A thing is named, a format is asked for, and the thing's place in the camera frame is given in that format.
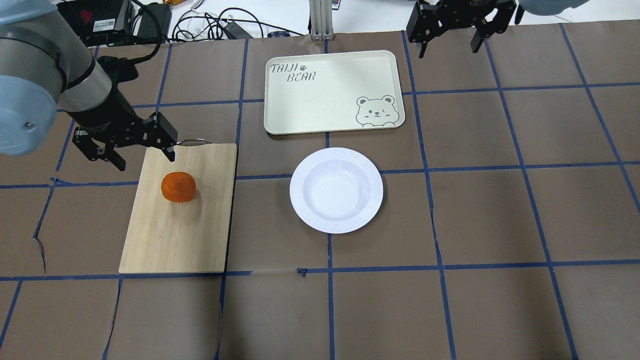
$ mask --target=table surface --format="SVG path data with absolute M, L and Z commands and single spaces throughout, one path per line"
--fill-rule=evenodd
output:
M 60 112 L 39 150 L 0 157 L 0 359 L 637 358 L 640 21 L 512 27 L 477 54 L 472 34 L 423 60 L 391 32 L 164 45 L 141 64 L 120 85 L 141 116 L 239 146 L 217 275 L 118 274 L 145 149 L 119 150 L 125 172 L 86 161 Z M 402 126 L 265 132 L 270 58 L 374 49 L 397 58 Z M 353 233 L 289 201 L 325 147 L 382 174 Z

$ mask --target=white floor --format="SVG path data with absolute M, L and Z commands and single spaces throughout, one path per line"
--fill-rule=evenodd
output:
M 195 1 L 186 0 L 173 7 L 170 29 L 173 29 L 177 19 L 189 11 Z M 142 3 L 152 2 L 157 0 L 142 0 Z M 412 0 L 342 0 L 340 9 L 333 11 L 333 30 L 336 33 L 402 30 L 406 27 L 414 3 L 415 1 Z M 220 11 L 232 6 L 252 12 L 261 22 L 303 34 L 308 33 L 307 0 L 205 0 L 198 11 L 217 15 Z M 237 19 L 251 19 L 249 15 L 235 10 L 225 14 L 225 16 L 231 14 Z M 522 24 L 627 19 L 640 19 L 640 0 L 590 0 L 576 9 L 569 8 L 556 16 L 541 17 L 525 13 Z M 198 32 L 203 28 L 203 24 L 205 24 L 203 21 L 195 19 L 189 24 L 189 30 Z M 242 23 L 242 27 L 252 36 L 260 37 L 260 31 L 256 25 Z

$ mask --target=orange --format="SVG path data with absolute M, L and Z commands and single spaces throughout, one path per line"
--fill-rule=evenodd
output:
M 162 196 L 172 202 L 187 202 L 196 195 L 196 181 L 186 172 L 171 172 L 162 180 Z

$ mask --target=bear drawing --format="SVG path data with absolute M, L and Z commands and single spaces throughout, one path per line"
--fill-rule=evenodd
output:
M 389 95 L 382 99 L 368 99 L 364 96 L 357 100 L 359 109 L 356 120 L 362 127 L 393 126 L 400 118 L 394 103 L 396 100 Z

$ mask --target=white label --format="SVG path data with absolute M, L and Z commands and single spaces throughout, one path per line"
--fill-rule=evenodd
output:
M 116 19 L 100 20 L 93 23 L 93 32 L 113 30 L 116 24 Z

